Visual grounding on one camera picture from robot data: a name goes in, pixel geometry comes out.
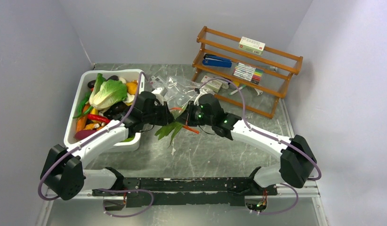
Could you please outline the clear zip top bag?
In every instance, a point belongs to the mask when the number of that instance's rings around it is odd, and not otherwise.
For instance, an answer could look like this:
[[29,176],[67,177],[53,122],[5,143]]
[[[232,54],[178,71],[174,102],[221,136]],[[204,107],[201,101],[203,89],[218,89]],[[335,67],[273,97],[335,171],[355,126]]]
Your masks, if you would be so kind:
[[167,93],[164,96],[164,100],[176,119],[185,110],[188,102],[194,101],[198,94],[195,89],[201,84],[181,76],[167,76],[165,80],[167,81]]

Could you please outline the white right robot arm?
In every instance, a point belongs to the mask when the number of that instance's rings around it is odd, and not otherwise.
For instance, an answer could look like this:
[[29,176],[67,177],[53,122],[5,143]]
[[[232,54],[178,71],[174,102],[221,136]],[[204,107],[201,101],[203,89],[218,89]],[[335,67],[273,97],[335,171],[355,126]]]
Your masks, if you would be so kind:
[[197,102],[190,101],[176,121],[189,127],[210,126],[220,137],[246,143],[278,158],[279,163],[253,171],[247,187],[254,195],[274,184],[302,188],[316,165],[315,156],[304,137],[289,138],[256,127],[243,117],[225,112],[211,94],[201,95]]

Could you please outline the green romaine lettuce leaf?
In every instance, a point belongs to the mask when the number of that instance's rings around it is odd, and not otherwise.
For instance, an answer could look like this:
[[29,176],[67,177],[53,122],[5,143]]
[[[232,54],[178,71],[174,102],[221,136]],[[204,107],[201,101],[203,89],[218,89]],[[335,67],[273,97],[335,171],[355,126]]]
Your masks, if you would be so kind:
[[162,126],[155,132],[155,136],[157,136],[158,140],[161,140],[162,138],[167,137],[168,135],[171,135],[169,146],[172,145],[173,140],[175,136],[180,132],[180,130],[183,128],[183,125],[179,122],[172,122],[168,125]]

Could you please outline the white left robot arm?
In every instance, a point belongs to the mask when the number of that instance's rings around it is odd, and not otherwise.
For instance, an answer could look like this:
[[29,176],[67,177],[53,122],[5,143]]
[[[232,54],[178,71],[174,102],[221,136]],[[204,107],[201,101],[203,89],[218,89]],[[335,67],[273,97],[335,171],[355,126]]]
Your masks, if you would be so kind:
[[115,144],[139,133],[143,126],[167,125],[174,121],[160,89],[138,94],[127,112],[114,117],[104,128],[69,146],[55,145],[48,153],[38,185],[46,185],[57,198],[70,200],[80,191],[105,189],[113,196],[122,193],[122,175],[115,170],[85,170],[92,160]]

